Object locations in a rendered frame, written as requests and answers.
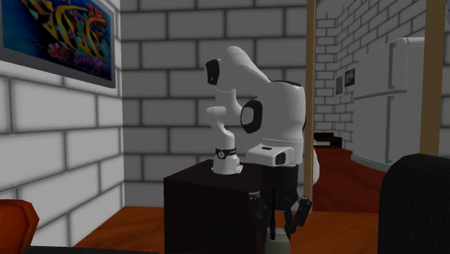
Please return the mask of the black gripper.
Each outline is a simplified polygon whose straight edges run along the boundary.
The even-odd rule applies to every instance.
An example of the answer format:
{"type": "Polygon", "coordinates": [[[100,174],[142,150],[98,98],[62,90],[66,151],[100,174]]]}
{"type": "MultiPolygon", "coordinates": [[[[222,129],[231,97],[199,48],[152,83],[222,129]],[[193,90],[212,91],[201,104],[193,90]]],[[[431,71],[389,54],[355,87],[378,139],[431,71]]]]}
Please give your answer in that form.
{"type": "Polygon", "coordinates": [[[284,230],[289,240],[297,227],[304,226],[312,202],[297,193],[298,172],[297,165],[262,166],[261,195],[260,191],[247,194],[250,215],[260,231],[261,240],[267,240],[275,234],[275,210],[284,211],[284,230]],[[291,207],[296,201],[299,206],[292,215],[291,207]]]}

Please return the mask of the pale grey box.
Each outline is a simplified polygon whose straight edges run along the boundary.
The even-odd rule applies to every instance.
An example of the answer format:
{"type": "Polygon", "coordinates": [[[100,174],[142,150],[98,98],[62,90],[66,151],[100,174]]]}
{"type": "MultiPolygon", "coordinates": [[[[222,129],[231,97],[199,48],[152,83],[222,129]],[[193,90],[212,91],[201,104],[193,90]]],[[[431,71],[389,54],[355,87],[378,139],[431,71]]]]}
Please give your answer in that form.
{"type": "Polygon", "coordinates": [[[270,238],[270,229],[268,229],[267,240],[265,244],[265,254],[290,254],[291,242],[286,236],[283,228],[275,229],[275,239],[270,238]]]}

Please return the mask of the dark robot stand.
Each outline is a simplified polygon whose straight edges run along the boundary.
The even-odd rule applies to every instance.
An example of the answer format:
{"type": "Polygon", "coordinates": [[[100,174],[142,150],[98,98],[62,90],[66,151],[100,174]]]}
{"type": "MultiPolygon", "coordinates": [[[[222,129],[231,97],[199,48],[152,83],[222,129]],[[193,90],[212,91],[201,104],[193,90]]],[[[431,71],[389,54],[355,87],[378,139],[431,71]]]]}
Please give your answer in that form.
{"type": "Polygon", "coordinates": [[[164,179],[164,254],[265,254],[247,203],[262,165],[242,166],[220,175],[209,159],[164,179]]]}

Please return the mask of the white refrigerator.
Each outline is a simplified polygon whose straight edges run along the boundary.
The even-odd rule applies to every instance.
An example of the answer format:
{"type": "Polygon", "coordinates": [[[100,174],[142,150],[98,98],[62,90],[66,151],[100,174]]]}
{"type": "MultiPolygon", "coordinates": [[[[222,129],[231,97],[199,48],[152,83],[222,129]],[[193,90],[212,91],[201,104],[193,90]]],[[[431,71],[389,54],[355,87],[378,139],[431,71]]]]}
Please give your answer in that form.
{"type": "Polygon", "coordinates": [[[398,38],[356,61],[354,162],[386,172],[420,151],[424,45],[398,38]]]}

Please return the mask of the orange seat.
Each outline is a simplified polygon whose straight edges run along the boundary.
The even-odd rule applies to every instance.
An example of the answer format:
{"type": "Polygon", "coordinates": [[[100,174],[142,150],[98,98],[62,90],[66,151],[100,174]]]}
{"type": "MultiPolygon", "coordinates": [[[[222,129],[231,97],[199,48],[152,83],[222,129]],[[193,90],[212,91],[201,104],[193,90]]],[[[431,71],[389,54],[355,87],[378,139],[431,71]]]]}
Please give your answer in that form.
{"type": "Polygon", "coordinates": [[[23,254],[31,245],[39,220],[30,202],[0,199],[0,254],[23,254]]]}

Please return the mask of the wooden door frame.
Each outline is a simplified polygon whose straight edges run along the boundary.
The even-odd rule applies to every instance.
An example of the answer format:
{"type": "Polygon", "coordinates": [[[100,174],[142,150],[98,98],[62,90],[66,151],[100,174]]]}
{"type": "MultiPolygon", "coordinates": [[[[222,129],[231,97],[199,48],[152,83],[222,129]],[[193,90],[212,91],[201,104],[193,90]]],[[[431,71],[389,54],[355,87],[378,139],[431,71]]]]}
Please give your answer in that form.
{"type": "MultiPolygon", "coordinates": [[[[306,3],[306,128],[304,141],[304,195],[313,198],[314,83],[316,61],[317,0],[306,3]]],[[[442,76],[446,0],[427,0],[420,153],[437,156],[440,144],[442,76]]]]}

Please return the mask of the colourful fish wall picture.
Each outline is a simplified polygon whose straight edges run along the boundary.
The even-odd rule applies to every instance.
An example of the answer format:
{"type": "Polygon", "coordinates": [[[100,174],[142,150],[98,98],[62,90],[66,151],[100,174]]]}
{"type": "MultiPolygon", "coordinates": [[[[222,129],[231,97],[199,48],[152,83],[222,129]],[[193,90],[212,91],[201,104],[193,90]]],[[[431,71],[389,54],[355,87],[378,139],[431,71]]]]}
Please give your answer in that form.
{"type": "Polygon", "coordinates": [[[0,0],[0,60],[115,87],[115,15],[102,0],[0,0]]]}

